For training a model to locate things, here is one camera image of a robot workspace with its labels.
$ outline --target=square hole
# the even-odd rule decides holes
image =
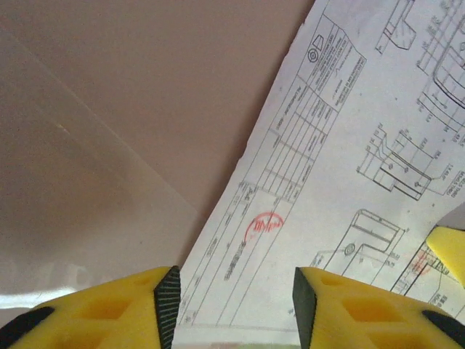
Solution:
[[[96,349],[106,336],[98,331],[61,334],[55,349]]]
[[[116,320],[130,303],[128,300],[97,299],[87,304],[80,315],[82,318]]]
[[[433,349],[436,348],[419,334],[395,332],[370,333],[371,342],[379,349]]]
[[[351,317],[360,322],[400,322],[402,317],[381,298],[348,298],[342,300]]]

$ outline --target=black rubber tip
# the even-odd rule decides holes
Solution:
[[[33,330],[53,311],[54,308],[52,307],[43,307],[28,311],[11,320],[0,328],[0,349],[7,349],[14,345],[22,336]]]
[[[300,268],[296,268],[294,275],[292,300],[294,301],[300,346],[302,349],[308,349],[312,342],[313,323],[315,322],[317,309],[317,295],[305,275],[300,271]]]
[[[161,349],[171,349],[181,303],[179,267],[174,266],[153,290]]]
[[[423,310],[426,316],[438,329],[443,331],[449,338],[465,348],[465,326],[450,316],[437,313],[433,310]]]

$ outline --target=printed line drawing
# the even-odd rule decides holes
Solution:
[[[185,283],[181,326],[250,326],[248,296],[259,282],[259,269],[365,62],[347,34],[322,15],[247,173]],[[212,297],[220,306],[206,310]],[[272,319],[268,325],[262,324],[273,329]]]
[[[449,180],[452,164],[448,164],[437,177],[427,174],[440,152],[427,153],[424,150],[426,143],[424,139],[420,145],[415,144],[408,131],[401,130],[395,141],[387,145],[387,133],[379,125],[365,149],[365,158],[357,172],[389,192],[397,189],[417,201],[426,190],[445,195],[461,172],[452,183]]]
[[[448,1],[449,4],[446,4],[445,1],[441,2],[441,14],[433,16],[428,25],[426,31],[431,39],[422,44],[424,52],[416,63],[417,67],[428,76],[431,76],[461,27],[463,20],[462,2],[463,0]]]
[[[415,0],[398,0],[389,17],[384,30],[376,44],[376,51],[384,53],[389,42],[399,49],[410,49],[416,37],[416,32],[405,21]]]
[[[399,255],[394,249],[404,233],[405,229],[360,209],[336,249],[318,252],[311,266],[373,284],[395,266]]]
[[[431,36],[423,43],[417,66],[430,77],[418,98],[420,111],[441,121],[447,132],[459,133],[465,125],[465,17],[462,1],[441,5],[442,15],[433,17]]]
[[[460,322],[465,321],[464,289],[426,242],[421,244],[390,290],[416,299],[428,299]]]

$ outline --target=technical drawing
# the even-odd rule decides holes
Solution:
[[[453,165],[447,164],[438,176],[427,174],[441,154],[439,151],[433,155],[427,153],[424,150],[427,141],[423,139],[417,145],[408,131],[402,130],[392,145],[388,146],[387,134],[380,125],[365,149],[365,158],[357,167],[357,172],[387,191],[397,189],[417,201],[427,190],[441,196],[452,196],[464,172],[458,171],[452,178]]]
[[[434,157],[414,144],[405,131],[388,147],[386,132],[378,128],[366,150],[358,173],[388,191],[396,188],[415,200],[421,198],[432,181],[425,172]]]
[[[393,253],[405,230],[365,209],[357,211],[336,250],[320,251],[311,266],[372,284],[399,258]]]
[[[415,0],[398,0],[384,30],[376,44],[376,51],[384,53],[389,42],[399,49],[410,49],[416,37],[416,32],[406,23],[405,19]]]
[[[445,125],[445,131],[459,132],[465,125],[465,17],[462,1],[442,7],[443,16],[434,17],[417,66],[430,79],[418,101]]]
[[[449,4],[441,3],[441,15],[435,15],[431,19],[431,23],[426,30],[430,34],[431,39],[429,42],[425,41],[423,43],[424,53],[416,63],[428,76],[432,75],[448,47],[451,46],[453,37],[458,34],[456,40],[460,40],[461,22],[463,20],[463,0],[448,2]],[[454,47],[454,49],[458,52],[462,51],[461,45]]]
[[[423,242],[391,292],[434,304],[465,322],[465,292],[434,252]]]

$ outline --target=yellow plastic part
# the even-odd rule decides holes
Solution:
[[[11,349],[160,348],[154,289],[169,271],[156,268],[45,302],[39,307],[54,312]]]
[[[302,311],[312,311],[305,309],[312,298],[314,318],[305,319]],[[294,307],[301,345],[310,349],[460,348],[421,314],[447,315],[439,308],[317,268],[296,270]],[[302,326],[312,321],[307,338]]]
[[[439,257],[444,266],[465,285],[465,232],[436,227],[426,239],[428,247]]]

